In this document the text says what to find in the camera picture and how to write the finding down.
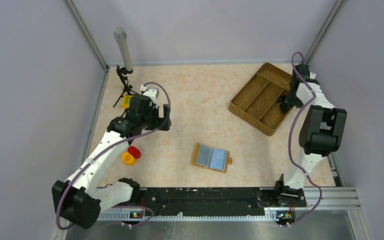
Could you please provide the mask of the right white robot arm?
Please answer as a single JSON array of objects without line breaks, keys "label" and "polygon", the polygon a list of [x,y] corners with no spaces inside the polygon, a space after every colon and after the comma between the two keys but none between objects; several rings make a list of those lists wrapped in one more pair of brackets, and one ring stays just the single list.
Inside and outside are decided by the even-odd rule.
[{"label": "right white robot arm", "polygon": [[321,160],[340,148],[348,116],[345,109],[337,108],[327,100],[306,64],[294,66],[289,87],[289,93],[277,101],[280,110],[286,113],[297,107],[299,113],[307,109],[307,114],[298,136],[299,155],[290,159],[292,165],[274,187],[273,200],[279,206],[287,206],[302,198],[308,174]]}]

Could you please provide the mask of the black credit card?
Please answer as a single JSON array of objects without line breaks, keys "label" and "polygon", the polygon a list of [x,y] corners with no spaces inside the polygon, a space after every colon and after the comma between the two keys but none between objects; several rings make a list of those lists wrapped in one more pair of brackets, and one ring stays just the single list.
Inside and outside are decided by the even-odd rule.
[{"label": "black credit card", "polygon": [[207,167],[210,161],[212,149],[206,145],[200,145],[197,152],[196,163]]}]

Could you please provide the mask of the yellow leather card holder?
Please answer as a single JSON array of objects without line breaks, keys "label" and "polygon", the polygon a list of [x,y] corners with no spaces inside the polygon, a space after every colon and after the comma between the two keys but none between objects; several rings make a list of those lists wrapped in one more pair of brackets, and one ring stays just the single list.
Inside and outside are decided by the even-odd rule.
[{"label": "yellow leather card holder", "polygon": [[208,146],[211,148],[211,155],[210,155],[208,166],[205,167],[196,163],[198,149],[200,145],[205,145],[205,144],[201,144],[201,143],[196,144],[191,164],[203,169],[220,172],[220,173],[226,173],[228,171],[228,167],[233,163],[233,160],[230,157],[230,152],[228,150],[224,150],[221,148]]}]

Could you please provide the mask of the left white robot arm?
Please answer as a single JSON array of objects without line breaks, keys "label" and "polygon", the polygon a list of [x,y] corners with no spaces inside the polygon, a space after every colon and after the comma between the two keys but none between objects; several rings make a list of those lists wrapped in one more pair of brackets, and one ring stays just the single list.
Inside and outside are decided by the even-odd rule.
[{"label": "left white robot arm", "polygon": [[60,230],[63,218],[70,224],[89,229],[100,213],[125,203],[134,207],[140,202],[137,182],[122,178],[109,187],[99,188],[101,179],[131,143],[156,131],[168,131],[171,126],[171,103],[163,105],[163,117],[159,116],[158,98],[148,91],[135,94],[129,107],[121,116],[112,119],[97,147],[83,164],[65,181],[58,180],[52,186],[52,199],[56,225]]}]

